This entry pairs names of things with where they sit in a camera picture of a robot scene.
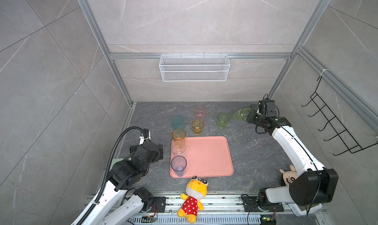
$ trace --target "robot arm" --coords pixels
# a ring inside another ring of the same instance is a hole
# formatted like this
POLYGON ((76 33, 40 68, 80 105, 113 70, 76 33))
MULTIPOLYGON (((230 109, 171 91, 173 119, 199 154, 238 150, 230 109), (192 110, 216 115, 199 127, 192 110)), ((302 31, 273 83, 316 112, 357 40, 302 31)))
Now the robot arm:
POLYGON ((326 169, 310 153, 286 118, 277 116, 274 100, 260 100, 258 106, 251 108, 247 122, 264 128, 281 145, 299 175, 289 186, 261 189, 259 204, 283 202, 306 206, 331 202, 339 178, 337 173, 326 169))
POLYGON ((293 163, 298 176, 307 172, 308 169, 312 171, 323 169, 324 165, 309 152, 292 127, 282 126, 281 128, 276 128, 272 133, 272 137, 281 145, 293 163))
POLYGON ((163 146, 151 142, 147 129, 143 129, 143 132, 146 137, 141 137, 139 145, 131 146, 130 155, 116 162, 109 171, 99 201, 96 203, 98 192, 71 225, 121 225, 136 213, 151 208, 153 195, 141 187, 134 191, 126 203, 106 216, 117 201, 123 200, 127 190, 148 173, 150 164, 163 158, 163 146))

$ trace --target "cable tie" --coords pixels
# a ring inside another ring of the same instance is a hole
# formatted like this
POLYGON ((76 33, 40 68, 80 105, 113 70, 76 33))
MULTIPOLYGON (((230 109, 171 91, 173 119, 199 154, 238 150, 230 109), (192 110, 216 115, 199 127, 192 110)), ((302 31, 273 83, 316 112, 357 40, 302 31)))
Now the cable tie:
POLYGON ((319 76, 321 76, 322 74, 323 74, 323 72, 324 71, 326 71, 326 70, 329 70, 329 71, 331 71, 330 69, 323 69, 323 71, 320 73, 320 75, 319 76))

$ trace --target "stuffed toy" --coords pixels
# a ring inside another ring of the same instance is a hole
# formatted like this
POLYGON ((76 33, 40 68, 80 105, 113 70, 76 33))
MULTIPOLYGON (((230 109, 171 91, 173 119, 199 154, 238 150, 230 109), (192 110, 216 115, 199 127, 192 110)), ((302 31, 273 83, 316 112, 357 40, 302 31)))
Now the stuffed toy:
POLYGON ((198 178, 197 176, 192 177, 191 181, 186 185, 186 194, 181 194, 181 198, 184 204, 181 209, 177 211, 177 216, 185 217, 188 222, 195 223, 197 220, 197 210, 203 210, 203 205, 200 200, 205 198, 208 189, 209 182, 206 179, 198 178))
POLYGON ((297 171, 295 170, 295 167, 293 165, 290 165, 290 170, 291 171, 285 172, 282 169, 280 169, 280 172, 282 173, 282 180, 287 186, 292 184, 293 181, 298 178, 297 171))

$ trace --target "yellow plush toy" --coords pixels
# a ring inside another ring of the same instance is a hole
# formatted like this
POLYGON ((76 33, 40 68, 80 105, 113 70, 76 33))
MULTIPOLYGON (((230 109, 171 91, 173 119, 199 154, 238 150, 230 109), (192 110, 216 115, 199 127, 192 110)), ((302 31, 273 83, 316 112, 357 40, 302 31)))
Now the yellow plush toy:
POLYGON ((185 217, 188 222, 195 223, 197 220, 197 210, 203 210, 203 205, 200 200, 205 198, 208 189, 209 182, 206 179, 198 178, 197 176, 192 177, 191 181, 186 185, 186 194, 181 194, 181 198, 184 204, 181 209, 177 211, 177 216, 185 217))

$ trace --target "blue cup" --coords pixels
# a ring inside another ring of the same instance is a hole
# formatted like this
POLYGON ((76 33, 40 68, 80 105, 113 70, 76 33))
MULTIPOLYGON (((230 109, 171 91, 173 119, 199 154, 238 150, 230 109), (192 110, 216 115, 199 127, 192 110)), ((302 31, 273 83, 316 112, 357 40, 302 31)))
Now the blue cup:
POLYGON ((182 116, 176 116, 172 119, 173 129, 176 130, 177 128, 184 129, 185 122, 182 116))

